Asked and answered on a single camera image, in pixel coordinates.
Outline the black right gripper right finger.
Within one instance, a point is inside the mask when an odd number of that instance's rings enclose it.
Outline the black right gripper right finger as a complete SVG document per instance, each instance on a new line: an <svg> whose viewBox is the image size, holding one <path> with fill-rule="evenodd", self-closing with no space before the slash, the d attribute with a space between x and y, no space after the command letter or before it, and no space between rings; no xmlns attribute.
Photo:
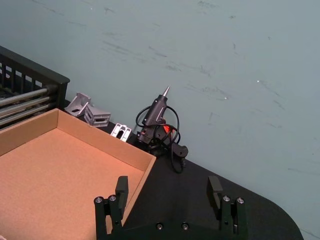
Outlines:
<svg viewBox="0 0 320 240"><path fill-rule="evenodd" d="M248 221L245 200L242 197L232 198L224 192L217 176L207 179L207 196L219 221L218 233L221 236L247 236Z"/></svg>

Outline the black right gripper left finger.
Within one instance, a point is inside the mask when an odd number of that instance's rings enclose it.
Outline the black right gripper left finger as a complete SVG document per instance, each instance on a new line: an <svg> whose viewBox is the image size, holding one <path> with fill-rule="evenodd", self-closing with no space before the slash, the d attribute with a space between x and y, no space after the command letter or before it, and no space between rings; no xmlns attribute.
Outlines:
<svg viewBox="0 0 320 240"><path fill-rule="evenodd" d="M94 199L95 210L95 233L97 240L108 240L112 233L107 233L106 217L110 216L112 231L121 232L123 230L122 220L129 195L128 176L120 176L117 180L115 193L108 198L98 196Z"/></svg>

